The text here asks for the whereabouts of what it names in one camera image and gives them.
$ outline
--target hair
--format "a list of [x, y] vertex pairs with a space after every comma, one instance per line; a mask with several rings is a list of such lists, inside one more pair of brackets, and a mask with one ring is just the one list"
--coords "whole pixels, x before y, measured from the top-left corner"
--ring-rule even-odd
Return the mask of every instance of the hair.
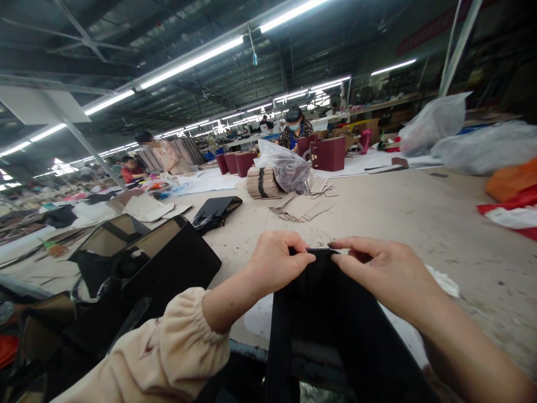
[[294, 105], [287, 111], [288, 113], [291, 111], [298, 111], [298, 120], [302, 119], [304, 117], [304, 114], [302, 113], [302, 109], [300, 109], [300, 106]]
[[150, 143], [153, 141], [153, 135], [147, 130], [141, 130], [134, 134], [134, 140], [138, 144]]

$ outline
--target red banner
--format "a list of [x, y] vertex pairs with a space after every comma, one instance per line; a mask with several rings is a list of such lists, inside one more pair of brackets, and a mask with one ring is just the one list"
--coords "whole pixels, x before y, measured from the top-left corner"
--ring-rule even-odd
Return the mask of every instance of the red banner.
[[[483, 4], [481, 4], [481, 9], [490, 6], [492, 3], [494, 3], [494, 0], [484, 0]], [[457, 16], [457, 23], [466, 20], [471, 4], [472, 0], [462, 0], [460, 4], [459, 15]], [[411, 51], [412, 49], [417, 48], [418, 46], [431, 40], [435, 36], [440, 35], [442, 32], [450, 30], [453, 25], [453, 19], [455, 18], [455, 10], [456, 6], [453, 6], [452, 8], [443, 12], [441, 15], [429, 22], [427, 25], [421, 27], [411, 36], [404, 39], [399, 44], [399, 48], [397, 49], [397, 56], [402, 56], [405, 53]]]

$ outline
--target white plastic bag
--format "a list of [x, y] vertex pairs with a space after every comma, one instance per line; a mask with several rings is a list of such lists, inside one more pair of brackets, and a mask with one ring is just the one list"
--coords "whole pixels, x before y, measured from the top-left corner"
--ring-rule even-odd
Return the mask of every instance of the white plastic bag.
[[273, 167], [274, 179], [287, 193], [308, 192], [310, 168], [305, 159], [267, 140], [260, 139], [258, 144], [261, 156], [255, 160], [257, 168]]
[[537, 157], [537, 126], [511, 120], [445, 138], [431, 150], [447, 168], [470, 175], [491, 175]]
[[429, 102], [401, 131], [401, 152], [405, 157], [429, 154], [431, 147], [444, 137], [456, 135], [463, 128], [466, 115], [463, 92]]

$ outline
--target beige sleeve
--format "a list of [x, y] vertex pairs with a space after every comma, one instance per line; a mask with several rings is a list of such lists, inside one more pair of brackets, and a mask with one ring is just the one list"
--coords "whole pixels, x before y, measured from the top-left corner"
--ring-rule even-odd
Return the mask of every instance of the beige sleeve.
[[110, 355], [54, 402], [188, 402], [229, 360], [228, 334], [203, 316], [207, 291], [189, 288], [164, 316], [121, 337]]

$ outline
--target burgundy box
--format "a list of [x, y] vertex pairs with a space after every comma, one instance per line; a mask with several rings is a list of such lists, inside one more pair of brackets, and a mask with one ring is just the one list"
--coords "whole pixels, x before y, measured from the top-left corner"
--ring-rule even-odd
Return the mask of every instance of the burgundy box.
[[237, 173], [240, 177], [246, 177], [248, 170], [253, 166], [253, 160], [257, 157], [256, 153], [238, 153], [235, 160], [237, 161]]
[[[317, 141], [317, 136], [316, 135], [311, 135], [311, 136], [307, 136], [307, 137], [302, 137], [302, 138], [299, 138], [297, 140], [298, 142], [298, 150], [297, 150], [297, 154], [304, 158], [304, 153], [309, 150], [309, 145], [311, 144], [311, 142], [314, 142], [314, 141]], [[310, 159], [310, 155], [308, 154], [305, 158], [305, 160], [309, 160]]]
[[220, 168], [220, 172], [222, 175], [225, 175], [229, 172], [228, 165], [225, 163], [225, 158], [223, 154], [216, 156], [216, 161], [218, 162], [218, 167]]
[[225, 163], [228, 166], [230, 175], [237, 173], [237, 153], [226, 153], [224, 154]]
[[345, 137], [311, 143], [312, 166], [322, 171], [341, 171], [345, 167]]

